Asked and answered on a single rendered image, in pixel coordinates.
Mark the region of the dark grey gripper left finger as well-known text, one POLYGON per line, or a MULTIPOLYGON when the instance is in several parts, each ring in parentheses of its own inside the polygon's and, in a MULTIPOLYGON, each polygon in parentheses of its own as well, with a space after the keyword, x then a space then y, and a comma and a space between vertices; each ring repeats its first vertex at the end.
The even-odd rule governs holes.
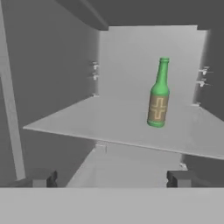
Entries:
POLYGON ((57 187, 58 173, 47 169, 36 169, 26 178, 8 184, 8 187, 57 187))

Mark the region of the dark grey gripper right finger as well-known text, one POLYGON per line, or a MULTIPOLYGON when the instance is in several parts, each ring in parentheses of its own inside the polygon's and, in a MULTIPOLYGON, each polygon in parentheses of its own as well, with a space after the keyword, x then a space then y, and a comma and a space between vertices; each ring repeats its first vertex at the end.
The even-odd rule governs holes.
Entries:
POLYGON ((168 171, 167 187, 211 187, 212 184, 196 177, 193 171, 168 171))

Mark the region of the grey fridge shelf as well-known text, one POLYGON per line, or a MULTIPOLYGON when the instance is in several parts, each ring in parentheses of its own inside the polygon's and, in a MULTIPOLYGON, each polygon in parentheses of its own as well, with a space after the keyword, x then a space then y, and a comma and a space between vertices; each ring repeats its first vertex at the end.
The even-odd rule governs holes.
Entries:
POLYGON ((118 144, 96 145, 67 187, 166 187, 168 171, 185 171, 182 156, 118 144))
POLYGON ((224 122, 203 108, 170 103, 162 128, 147 124, 147 112, 147 101, 90 97, 25 128, 224 160, 224 122))

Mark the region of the green beer bottle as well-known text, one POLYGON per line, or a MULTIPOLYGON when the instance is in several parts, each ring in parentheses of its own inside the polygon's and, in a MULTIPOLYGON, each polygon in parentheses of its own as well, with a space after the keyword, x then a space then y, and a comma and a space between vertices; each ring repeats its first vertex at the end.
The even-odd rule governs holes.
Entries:
POLYGON ((170 89, 167 84, 169 58, 159 60, 156 82, 150 90, 147 123, 152 127, 162 128, 168 108, 170 89))

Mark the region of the grey fridge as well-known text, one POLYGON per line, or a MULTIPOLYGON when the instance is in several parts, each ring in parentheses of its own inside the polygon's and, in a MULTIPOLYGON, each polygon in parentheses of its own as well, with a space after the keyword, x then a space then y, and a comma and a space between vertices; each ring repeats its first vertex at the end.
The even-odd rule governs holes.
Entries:
MULTIPOLYGON (((169 58, 170 103, 224 122, 224 31, 194 26, 94 28, 71 0, 0 0, 0 80, 19 175, 58 173, 67 186, 96 145, 111 143, 26 125, 90 97, 148 102, 169 58)), ((224 186, 224 160, 181 154, 186 171, 224 186)))

